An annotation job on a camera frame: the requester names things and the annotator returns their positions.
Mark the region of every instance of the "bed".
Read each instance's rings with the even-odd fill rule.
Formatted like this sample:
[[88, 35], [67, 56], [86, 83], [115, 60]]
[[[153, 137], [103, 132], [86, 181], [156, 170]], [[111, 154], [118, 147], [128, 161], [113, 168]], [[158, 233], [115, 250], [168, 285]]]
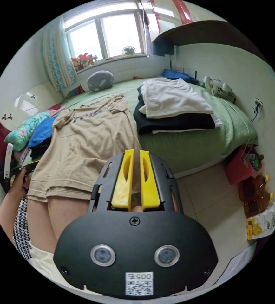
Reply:
[[[79, 108], [81, 105], [89, 105], [104, 97], [122, 93], [128, 102], [132, 120], [135, 123], [133, 112], [137, 105], [137, 88], [145, 80], [129, 80], [116, 83], [110, 89], [85, 92], [62, 101], [61, 105], [66, 108]], [[186, 176], [215, 165], [237, 147], [257, 139], [256, 130], [242, 110], [226, 100], [211, 96], [200, 86], [190, 85], [212, 106], [214, 113], [222, 121], [222, 126], [211, 130], [140, 135], [142, 148], [164, 159], [176, 177]], [[242, 118], [231, 106], [242, 116], [249, 132]], [[31, 158], [28, 155], [23, 164], [29, 162]]]

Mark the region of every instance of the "white wall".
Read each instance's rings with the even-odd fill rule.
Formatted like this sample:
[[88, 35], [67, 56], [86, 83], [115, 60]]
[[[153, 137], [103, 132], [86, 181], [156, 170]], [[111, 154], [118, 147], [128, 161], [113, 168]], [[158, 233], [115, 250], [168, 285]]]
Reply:
[[227, 83], [237, 97], [238, 105], [250, 118], [254, 117], [255, 97], [264, 104], [254, 121], [259, 137], [258, 151], [264, 154], [264, 170], [271, 174], [267, 188], [275, 191], [275, 73], [255, 55], [220, 44], [192, 44], [176, 47], [176, 67], [197, 71], [204, 76]]
[[190, 3], [188, 1], [183, 1], [183, 2], [187, 6], [193, 21], [203, 21], [203, 20], [226, 21], [223, 18], [221, 18], [220, 16], [212, 13], [211, 11], [204, 9], [203, 7], [195, 5], [195, 4]]
[[[0, 78], [0, 113], [29, 89], [49, 81], [41, 55], [42, 31], [33, 35], [15, 54]], [[0, 185], [0, 204], [5, 193]]]
[[133, 76], [139, 77], [158, 77], [162, 75], [164, 69], [170, 68], [170, 56], [150, 56], [123, 58], [113, 62], [92, 66], [89, 69], [78, 73], [79, 81], [62, 91], [67, 95], [69, 91], [77, 88], [85, 82], [93, 73], [101, 70], [109, 71], [114, 75], [114, 82], [132, 80]]

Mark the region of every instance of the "small fan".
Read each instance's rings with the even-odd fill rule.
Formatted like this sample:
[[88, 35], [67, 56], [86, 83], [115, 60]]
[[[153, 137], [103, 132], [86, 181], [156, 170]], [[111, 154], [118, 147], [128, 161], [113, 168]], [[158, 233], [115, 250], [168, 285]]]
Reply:
[[134, 47], [125, 47], [122, 50], [122, 54], [127, 57], [127, 56], [133, 56], [135, 54], [135, 48]]

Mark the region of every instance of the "tiled floor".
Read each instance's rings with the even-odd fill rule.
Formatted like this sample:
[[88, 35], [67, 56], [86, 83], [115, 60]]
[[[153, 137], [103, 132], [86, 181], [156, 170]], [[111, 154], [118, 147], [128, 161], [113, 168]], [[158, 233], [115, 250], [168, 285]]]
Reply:
[[177, 180], [184, 213], [203, 225], [215, 245], [219, 262], [207, 282], [212, 286], [229, 261], [251, 245], [246, 239], [246, 217], [237, 186], [228, 183], [223, 164]]

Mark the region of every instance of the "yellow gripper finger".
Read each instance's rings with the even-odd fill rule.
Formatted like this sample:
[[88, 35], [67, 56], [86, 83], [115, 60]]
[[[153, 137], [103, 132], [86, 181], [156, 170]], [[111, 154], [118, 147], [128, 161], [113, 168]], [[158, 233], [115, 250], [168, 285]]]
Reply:
[[154, 173], [148, 151], [140, 151], [141, 164], [141, 206], [143, 210], [160, 206]]
[[112, 197], [112, 207], [116, 209], [131, 209], [131, 191], [134, 165], [134, 150], [126, 150]]

